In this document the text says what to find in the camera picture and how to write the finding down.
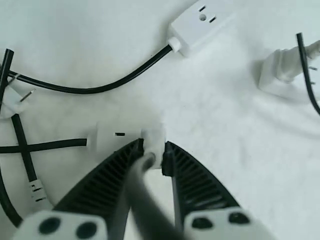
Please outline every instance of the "cable strain relief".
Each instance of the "cable strain relief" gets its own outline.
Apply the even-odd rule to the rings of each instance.
[[[49,202],[44,186],[41,180],[37,179],[29,182],[32,210],[38,212],[41,210],[51,210],[53,205]]]
[[[174,53],[178,52],[181,49],[181,42],[175,36],[168,39],[168,44],[170,45]]]

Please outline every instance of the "white plug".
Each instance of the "white plug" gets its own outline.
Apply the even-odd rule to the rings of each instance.
[[[169,25],[168,44],[174,52],[189,57],[234,16],[232,5],[226,0],[199,0]]]
[[[166,131],[162,124],[139,128],[97,123],[88,135],[87,148],[91,157],[101,163],[114,152],[137,139],[143,139],[144,154],[155,155],[156,163],[153,168],[160,169],[166,143]]]
[[[39,179],[29,182],[29,189],[34,213],[42,210],[51,210],[53,208],[53,205],[48,200],[44,186]]]
[[[28,106],[28,100],[19,95],[12,87],[7,86],[4,90],[0,120],[11,118],[15,114],[24,111]]]
[[[309,66],[320,67],[320,41],[305,48]],[[320,71],[310,66],[313,93],[320,99]],[[298,47],[276,50],[264,61],[258,87],[267,93],[295,102],[309,103]]]

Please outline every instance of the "white background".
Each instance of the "white background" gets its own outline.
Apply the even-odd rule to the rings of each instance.
[[[1,0],[0,58],[13,71],[71,87],[111,83],[166,45],[169,22],[195,0]],[[319,238],[320,118],[257,89],[261,61],[275,49],[320,39],[319,0],[239,0],[237,17],[192,58],[170,53],[132,82],[96,95],[37,89],[21,119],[29,144],[85,137],[97,121],[164,122],[167,139],[203,163],[280,240]],[[34,87],[15,82],[22,93]],[[11,121],[0,146],[16,145]],[[96,163],[85,148],[31,154],[56,204]],[[20,154],[1,155],[13,205],[30,213]],[[147,182],[173,219],[172,188],[159,171]],[[0,238],[15,228],[0,210]],[[125,239],[137,234],[132,220]]]

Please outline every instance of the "black wire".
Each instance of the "black wire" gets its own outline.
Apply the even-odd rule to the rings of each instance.
[[[21,119],[18,114],[15,114],[11,117],[16,138],[18,140],[19,147],[21,149],[21,156],[28,176],[29,182],[37,180],[36,171],[34,164],[32,163],[30,152],[27,150],[27,140],[25,136],[24,129],[22,127]]]
[[[13,57],[14,52],[10,49],[6,49],[2,61],[2,67],[0,69],[0,113]]]
[[[309,99],[310,99],[314,109],[320,115],[320,107],[317,103],[314,91],[312,89],[311,81],[310,81],[307,53],[306,53],[306,49],[305,49],[305,45],[304,45],[303,35],[301,32],[296,35],[296,39],[298,42],[298,48],[299,48],[299,53],[300,53],[300,59],[301,59],[301,65],[302,65],[303,74],[304,74],[306,90],[308,92]]]
[[[59,86],[43,81],[36,80],[34,78],[20,75],[17,77],[17,80],[20,80],[22,82],[25,82],[27,84],[35,85],[41,88],[57,91],[57,92],[63,92],[63,93],[69,93],[69,94],[98,94],[103,93],[106,91],[110,91],[112,89],[118,88],[131,80],[135,79],[142,73],[144,73],[146,70],[148,70],[150,67],[152,67],[155,63],[157,63],[160,59],[162,59],[165,55],[170,53],[172,51],[172,48],[167,45],[165,46],[160,52],[158,52],[155,56],[153,56],[150,60],[148,60],[146,63],[144,63],[142,66],[140,66],[138,69],[134,70],[129,75],[121,78],[118,81],[115,81],[113,83],[98,86],[98,87],[92,87],[92,88],[74,88],[74,87],[67,87],[67,86]],[[9,72],[10,77],[16,76],[17,73],[14,71]]]
[[[1,174],[1,168],[0,168],[0,204],[3,208],[4,213],[10,219],[12,224],[18,228],[22,222],[22,218],[17,213],[16,209],[14,208],[14,206],[12,205],[9,199],[9,196],[7,194],[7,190],[4,184],[4,180]]]
[[[2,68],[0,69],[0,113],[1,113],[1,105],[5,93],[5,88],[8,84],[8,72],[11,66],[11,62],[14,56],[14,52],[6,49],[3,62],[2,62]],[[10,219],[12,224],[16,227],[19,227],[19,225],[22,222],[22,218],[17,213],[16,209],[12,205],[10,198],[8,196],[4,179],[2,177],[1,173],[1,167],[0,167],[0,204],[3,208],[4,213],[7,215],[7,217]]]
[[[68,139],[60,141],[51,141],[38,144],[30,144],[26,147],[27,152],[38,152],[52,149],[63,149],[70,147],[84,147],[87,145],[86,138]],[[0,146],[0,154],[17,154],[21,153],[20,146]]]

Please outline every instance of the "white outlet box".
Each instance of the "white outlet box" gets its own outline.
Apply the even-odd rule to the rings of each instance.
[[[261,77],[258,87],[269,94],[290,99],[300,103],[310,103],[307,92],[304,74],[301,73],[292,82],[281,81],[276,78],[277,65],[281,56],[281,50],[273,52],[263,63]],[[312,62],[313,67],[319,70],[309,69],[310,79],[315,84],[312,85],[314,95],[320,99],[320,58]]]
[[[233,6],[227,0],[199,0],[170,24],[168,39],[178,39],[179,51],[189,57],[210,42],[234,16]]]

